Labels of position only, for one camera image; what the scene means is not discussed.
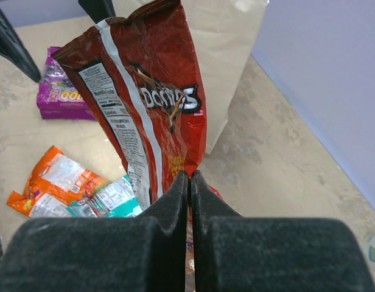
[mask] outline purple box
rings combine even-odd
[[[82,97],[51,54],[59,47],[48,48],[46,69],[39,83],[36,104],[43,119],[95,120]]]

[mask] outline barcode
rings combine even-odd
[[[84,217],[97,217],[89,206],[84,206],[81,211]]]
[[[77,193],[77,192],[79,191],[79,187],[77,187],[77,186],[73,186],[72,189],[71,189],[71,191],[72,191],[73,193]]]
[[[127,119],[110,119],[112,123],[129,123]]]

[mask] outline red chip bag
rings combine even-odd
[[[141,207],[206,147],[205,93],[180,1],[108,18],[53,54],[122,159]]]

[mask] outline beige tabletop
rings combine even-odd
[[[46,49],[62,46],[92,22],[76,18],[17,29],[39,68]],[[97,122],[42,120],[38,86],[0,57],[0,234],[4,247],[26,217],[7,207],[29,173],[55,145],[67,156],[115,180],[125,171]],[[230,118],[200,166],[208,182],[242,215],[331,217],[362,243],[375,230],[375,212],[338,168],[262,69],[247,63],[230,105]]]

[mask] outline white wall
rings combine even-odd
[[[375,0],[272,0],[252,55],[375,208]]]

